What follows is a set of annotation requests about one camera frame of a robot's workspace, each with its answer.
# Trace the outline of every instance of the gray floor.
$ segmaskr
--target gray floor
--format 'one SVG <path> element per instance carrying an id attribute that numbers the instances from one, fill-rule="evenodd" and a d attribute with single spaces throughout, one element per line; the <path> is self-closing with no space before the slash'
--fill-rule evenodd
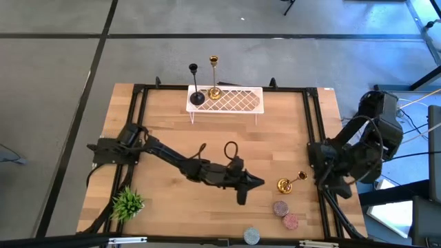
<path id="1" fill-rule="evenodd" d="M 0 0 L 0 32 L 101 32 L 111 1 L 38 2 Z M 414 4 L 423 20 L 433 18 L 427 1 Z M 297 0 L 283 17 L 286 6 L 276 0 L 120 1 L 110 32 L 418 33 L 405 3 Z M 29 160 L 22 167 L 0 166 L 0 240 L 32 235 L 96 45 L 94 39 L 0 39 L 0 142 Z M 113 85 L 153 83 L 155 76 L 164 84 L 190 84 L 190 63 L 199 64 L 198 80 L 208 84 L 213 54 L 220 58 L 221 81 L 267 85 L 274 76 L 280 86 L 333 87 L 341 116 L 355 113 L 374 84 L 411 84 L 435 68 L 422 41 L 107 40 L 48 235 L 75 232 L 92 160 L 85 145 L 101 133 Z M 407 113 L 418 125 L 427 110 L 415 104 Z M 411 129 L 407 123 L 403 128 Z M 399 153 L 424 151 L 424 144 L 420 138 Z M 391 162 L 383 174 L 409 183 L 427 178 L 424 168 L 427 158 L 415 157 Z"/>

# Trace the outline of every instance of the round disc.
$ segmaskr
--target round disc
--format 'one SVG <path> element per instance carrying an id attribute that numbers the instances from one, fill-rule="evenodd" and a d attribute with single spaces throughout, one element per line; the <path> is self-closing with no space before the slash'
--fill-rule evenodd
<path id="1" fill-rule="evenodd" d="M 250 227 L 244 231 L 243 239 L 248 245 L 255 245 L 260 240 L 259 231 L 256 228 Z"/>
<path id="2" fill-rule="evenodd" d="M 276 201 L 273 205 L 273 211 L 276 216 L 283 217 L 288 214 L 288 204 L 284 201 Z"/>
<path id="3" fill-rule="evenodd" d="M 283 217 L 283 225 L 289 230 L 295 230 L 298 227 L 298 219 L 295 214 L 287 214 Z"/>

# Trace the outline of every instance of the wooden tabletop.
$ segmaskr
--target wooden tabletop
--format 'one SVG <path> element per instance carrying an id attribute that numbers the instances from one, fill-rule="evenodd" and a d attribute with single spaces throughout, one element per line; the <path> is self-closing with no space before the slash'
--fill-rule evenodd
<path id="1" fill-rule="evenodd" d="M 133 84 L 115 85 L 104 137 L 116 137 L 124 126 L 132 88 Z M 334 137 L 342 128 L 335 92 L 319 88 L 318 93 L 326 135 Z M 258 117 L 257 125 L 254 115 L 245 114 L 195 114 L 192 125 L 185 111 L 186 98 L 186 90 L 149 90 L 144 125 L 150 134 L 184 156 L 195 154 L 202 143 L 207 143 L 202 158 L 224 165 L 229 162 L 223 153 L 224 145 L 236 141 L 245 168 L 263 178 L 265 184 L 249 191 L 246 205 L 240 206 L 233 189 L 190 182 L 175 167 L 143 153 L 134 170 L 132 189 L 144 197 L 145 208 L 125 224 L 123 233 L 238 238 L 246 228 L 255 227 L 261 238 L 323 238 L 317 188 L 306 153 L 309 140 L 302 94 L 264 92 L 265 113 Z M 316 123 L 312 101 L 310 106 Z M 295 178 L 299 171 L 307 172 L 309 178 L 295 182 L 292 193 L 279 193 L 277 181 Z M 91 177 L 78 231 L 89 227 L 109 201 L 114 172 L 115 165 L 105 165 Z M 351 223 L 366 236 L 355 185 L 352 192 L 350 199 L 339 198 L 338 202 Z M 277 200 L 285 201 L 290 212 L 297 215 L 296 230 L 287 230 L 273 215 L 272 205 Z M 335 235 L 329 206 L 327 212 Z"/>

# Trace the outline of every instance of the pink coin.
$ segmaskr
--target pink coin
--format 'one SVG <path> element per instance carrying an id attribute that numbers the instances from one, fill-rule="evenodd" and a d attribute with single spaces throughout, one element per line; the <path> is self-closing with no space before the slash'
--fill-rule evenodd
<path id="1" fill-rule="evenodd" d="M 273 205 L 273 211 L 276 216 L 283 217 L 288 214 L 288 204 L 284 201 L 276 201 Z"/>
<path id="2" fill-rule="evenodd" d="M 298 219 L 295 214 L 287 214 L 283 217 L 283 225 L 289 230 L 295 230 L 298 227 Z"/>

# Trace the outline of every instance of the white wire rack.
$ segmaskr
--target white wire rack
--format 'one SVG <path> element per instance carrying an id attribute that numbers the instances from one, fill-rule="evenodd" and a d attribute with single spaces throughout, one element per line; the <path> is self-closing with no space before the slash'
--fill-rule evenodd
<path id="1" fill-rule="evenodd" d="M 211 100 L 208 97 L 208 90 L 213 86 L 200 85 L 198 91 L 205 96 L 205 102 L 195 106 L 190 102 L 190 96 L 195 92 L 194 85 L 188 86 L 187 112 L 190 114 L 192 124 L 194 114 L 199 113 L 229 113 L 229 114 L 263 114 L 263 90 L 261 87 L 239 87 L 239 86 L 216 86 L 222 90 L 222 96 L 218 100 Z"/>

